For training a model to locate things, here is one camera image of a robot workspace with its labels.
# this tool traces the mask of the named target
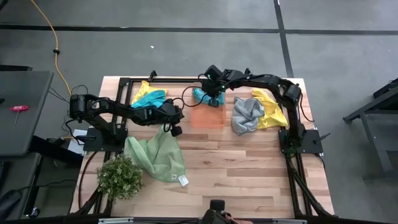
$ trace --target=yellow cloth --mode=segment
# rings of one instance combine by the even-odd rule
[[[287,126],[286,117],[282,113],[278,104],[269,96],[267,93],[259,89],[254,89],[252,92],[255,99],[259,100],[264,107],[265,115],[259,118],[259,124],[257,128],[269,128],[273,126]]]
[[[146,94],[156,90],[164,90],[165,94],[167,94],[166,89],[150,87],[147,81],[141,81],[141,87],[139,88],[138,93],[132,99],[131,104],[135,103],[137,100],[141,99]]]

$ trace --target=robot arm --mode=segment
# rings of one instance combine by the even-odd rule
[[[289,131],[286,132],[284,138],[285,145],[281,147],[290,149],[302,146],[305,128],[299,120],[297,110],[300,97],[302,97],[302,92],[298,85],[275,75],[252,75],[248,69],[244,73],[237,70],[224,70],[221,72],[214,65],[204,75],[207,79],[201,80],[202,90],[211,97],[210,106],[217,107],[218,102],[215,98],[228,88],[234,90],[241,86],[250,86],[268,89],[277,102],[287,109]]]
[[[79,140],[85,142],[85,151],[121,151],[124,140],[127,138],[127,130],[118,127],[118,124],[105,121],[100,114],[111,113],[132,122],[148,126],[152,124],[169,124],[172,136],[182,133],[181,127],[176,126],[184,115],[182,110],[173,104],[172,99],[163,102],[162,106],[148,106],[145,108],[132,108],[110,100],[107,97],[97,97],[91,94],[72,95],[70,98],[69,116],[71,121],[86,121],[94,128],[89,128],[86,136],[80,136]]]

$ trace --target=gray towel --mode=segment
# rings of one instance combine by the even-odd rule
[[[234,110],[232,112],[232,130],[240,136],[244,133],[253,132],[259,124],[259,118],[264,116],[264,107],[257,99],[242,100],[234,99]]]

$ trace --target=label tag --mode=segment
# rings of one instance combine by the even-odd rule
[[[178,180],[180,181],[180,184],[182,185],[182,187],[189,183],[189,181],[185,175],[179,176]]]

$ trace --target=green towel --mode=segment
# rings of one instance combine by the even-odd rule
[[[179,182],[178,177],[185,175],[184,159],[177,138],[170,131],[165,133],[163,126],[149,141],[126,138],[124,153],[131,157],[133,164],[142,166],[158,180]]]

